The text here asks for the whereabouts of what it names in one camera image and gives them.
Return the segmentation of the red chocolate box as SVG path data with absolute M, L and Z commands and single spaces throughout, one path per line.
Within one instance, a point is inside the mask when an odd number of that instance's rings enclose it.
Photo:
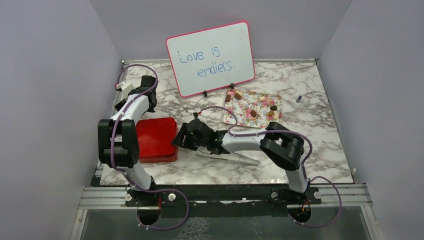
M 140 163 L 171 163 L 175 162 L 178 158 L 178 154 L 172 155 L 157 155 L 157 156 L 139 156 Z

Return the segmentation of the red box lid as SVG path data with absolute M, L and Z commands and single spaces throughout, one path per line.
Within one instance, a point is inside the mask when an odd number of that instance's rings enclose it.
M 178 126 L 174 118 L 152 118 L 138 121 L 135 126 L 140 156 L 169 156 L 178 153 L 172 145 Z

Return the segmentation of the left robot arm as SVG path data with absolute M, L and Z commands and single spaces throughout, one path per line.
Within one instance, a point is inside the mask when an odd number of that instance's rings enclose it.
M 154 178 L 139 161 L 136 125 L 146 112 L 154 112 L 157 84 L 157 78 L 150 75 L 142 76 L 139 85 L 124 84 L 123 98 L 115 106 L 116 113 L 101 119 L 97 125 L 99 161 L 119 172 L 147 206 L 157 200 L 157 188 Z

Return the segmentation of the metal tongs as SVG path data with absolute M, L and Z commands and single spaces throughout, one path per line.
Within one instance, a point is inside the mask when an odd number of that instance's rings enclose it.
M 241 155 L 239 153 L 230 153 L 230 154 L 206 154 L 200 151 L 197 151 L 195 155 L 199 158 L 213 160 L 215 162 L 245 165 L 245 166 L 258 166 L 261 162 L 259 160 Z

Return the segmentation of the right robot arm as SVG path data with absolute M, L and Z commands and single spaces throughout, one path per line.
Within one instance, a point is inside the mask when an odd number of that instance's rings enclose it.
M 306 136 L 275 121 L 270 122 L 266 128 L 231 132 L 229 129 L 213 130 L 197 118 L 183 123 L 171 141 L 176 147 L 192 151 L 200 147 L 206 148 L 212 155 L 236 154 L 239 151 L 263 152 L 285 171 L 289 186 L 288 196 L 296 204 L 302 203 L 309 196 L 310 183 L 304 163 L 311 152 L 305 153 L 305 143 L 312 149 L 312 142 Z

